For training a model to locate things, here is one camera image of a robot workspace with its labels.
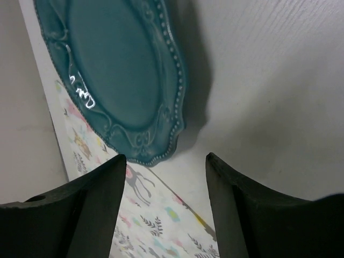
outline floral print paper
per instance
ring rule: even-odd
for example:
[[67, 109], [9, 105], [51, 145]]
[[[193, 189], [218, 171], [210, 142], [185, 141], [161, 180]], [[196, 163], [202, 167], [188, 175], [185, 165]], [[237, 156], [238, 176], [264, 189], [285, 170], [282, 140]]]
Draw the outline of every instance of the floral print paper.
[[[81, 176], [117, 153], [93, 132], [59, 81], [55, 87]], [[214, 231], [168, 188], [168, 182], [162, 182], [151, 169], [131, 163], [112, 245], [130, 258], [219, 257]]]

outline ceramic plate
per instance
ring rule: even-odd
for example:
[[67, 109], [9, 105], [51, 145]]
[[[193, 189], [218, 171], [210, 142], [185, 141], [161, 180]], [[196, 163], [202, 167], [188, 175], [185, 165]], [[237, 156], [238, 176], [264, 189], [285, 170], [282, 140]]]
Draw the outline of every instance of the ceramic plate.
[[35, 0], [72, 101], [128, 160], [153, 166], [185, 128], [185, 64], [161, 0]]

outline white wooden surface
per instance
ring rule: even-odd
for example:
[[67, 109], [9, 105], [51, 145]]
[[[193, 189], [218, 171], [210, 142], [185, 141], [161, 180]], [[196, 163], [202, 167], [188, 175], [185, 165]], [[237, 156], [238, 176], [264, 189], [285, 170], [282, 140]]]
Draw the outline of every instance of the white wooden surface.
[[[170, 1], [190, 70], [188, 129], [153, 168], [213, 226], [205, 156], [281, 192], [344, 191], [344, 2]], [[20, 0], [70, 179], [76, 175], [32, 2]]]

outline white wall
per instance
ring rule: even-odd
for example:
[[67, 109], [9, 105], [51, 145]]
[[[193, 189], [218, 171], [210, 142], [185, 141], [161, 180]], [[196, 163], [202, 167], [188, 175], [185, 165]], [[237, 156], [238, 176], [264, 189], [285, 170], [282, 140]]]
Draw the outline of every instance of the white wall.
[[0, 1], [0, 203], [66, 183], [18, 1]]

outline decorative plate rim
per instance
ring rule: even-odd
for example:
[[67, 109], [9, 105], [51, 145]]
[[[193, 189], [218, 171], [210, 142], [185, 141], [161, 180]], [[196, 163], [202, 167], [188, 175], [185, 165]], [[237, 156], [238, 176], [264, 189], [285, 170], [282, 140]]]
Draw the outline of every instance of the decorative plate rim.
[[[59, 79], [60, 79], [60, 81], [58, 81], [58, 80], [56, 80], [56, 81], [58, 81], [59, 83], [61, 83], [64, 86], [68, 96], [73, 101], [74, 100], [74, 96], [72, 95], [72, 92], [70, 92], [68, 87], [66, 87], [66, 85], [64, 83], [63, 76], [61, 76], [61, 73], [58, 70], [58, 67], [57, 67], [57, 65], [56, 65], [56, 63], [55, 63], [55, 61], [53, 59], [51, 50], [50, 50], [50, 48], [48, 46], [48, 39], [47, 39], [47, 37], [46, 37], [46, 35], [44, 33], [44, 29], [43, 29], [43, 26], [42, 26], [42, 23], [41, 23], [41, 19], [40, 19], [40, 16], [39, 16], [39, 12], [38, 12], [38, 9], [37, 9], [37, 1], [38, 0], [34, 0], [35, 13], [36, 13], [36, 16], [37, 16], [37, 19], [38, 19], [38, 23], [39, 23], [39, 26], [40, 26], [41, 36], [42, 36], [42, 38], [43, 38], [43, 40], [45, 42], [45, 45], [46, 45], [47, 50], [49, 52], [50, 59], [51, 59], [51, 61], [53, 63], [53, 66], [54, 66], [58, 76], [59, 76]], [[153, 2], [155, 4], [155, 8], [157, 9], [156, 14], [159, 14], [159, 22], [160, 22], [159, 29], [160, 29], [160, 32], [163, 35], [163, 40], [164, 40], [165, 45], [170, 50], [169, 52], [171, 54], [171, 59], [174, 60], [174, 61], [177, 60], [174, 63], [175, 66], [176, 66], [177, 76], [181, 76], [182, 80], [180, 80], [178, 78], [178, 83], [177, 83], [177, 86], [176, 86], [177, 87], [177, 94], [176, 94], [176, 96], [174, 98], [174, 103], [175, 103], [174, 104], [175, 108], [173, 109], [173, 116], [174, 116], [173, 121], [174, 122], [172, 123], [172, 126], [170, 127], [169, 134], [168, 134], [169, 135], [169, 137], [168, 137], [168, 139], [169, 139], [168, 142], [169, 143], [166, 145], [166, 148], [163, 151], [163, 153], [162, 154], [152, 155], [148, 162], [143, 162], [143, 161], [141, 161], [141, 160], [139, 160], [139, 159], [137, 159], [135, 157], [127, 156], [127, 160], [129, 162], [134, 162], [134, 163], [141, 164], [141, 165], [147, 166], [147, 167], [153, 167], [156, 164], [158, 164], [159, 162], [169, 159], [174, 154], [174, 152], [176, 150], [176, 147], [177, 147], [178, 136], [186, 128], [186, 122], [185, 122], [184, 114], [183, 114], [183, 104], [184, 104], [184, 101], [185, 101], [185, 93], [186, 93], [186, 91], [188, 89], [188, 84], [189, 84], [188, 76], [187, 76], [187, 74], [188, 74], [187, 66], [185, 64], [184, 57], [181, 54], [181, 51], [180, 51], [180, 49], [178, 47], [178, 43], [177, 43], [177, 41], [175, 39], [174, 31], [173, 31], [173, 28], [171, 27], [170, 15], [169, 15], [169, 12], [167, 10], [166, 3], [165, 3], [164, 0], [151, 0], [151, 2]], [[68, 45], [66, 45], [66, 50], [68, 52], [70, 52], [70, 49], [68, 50], [68, 48], [69, 48]], [[84, 99], [87, 99], [87, 93], [88, 92], [87, 91], [84, 92], [82, 90], [78, 91], [78, 90], [80, 90], [80, 89], [77, 89], [74, 92], [74, 94], [78, 93], [80, 97], [84, 97]], [[75, 104], [75, 106], [79, 110], [81, 115], [86, 119], [86, 116], [84, 115], [84, 111], [77, 104]], [[101, 135], [101, 133], [99, 133], [91, 124], [89, 124], [89, 126], [92, 128], [92, 130], [110, 148], [112, 148], [115, 152], [120, 153], [118, 151], [118, 148], [115, 147], [112, 143], [110, 143], [110, 141], [107, 138], [103, 137]]]

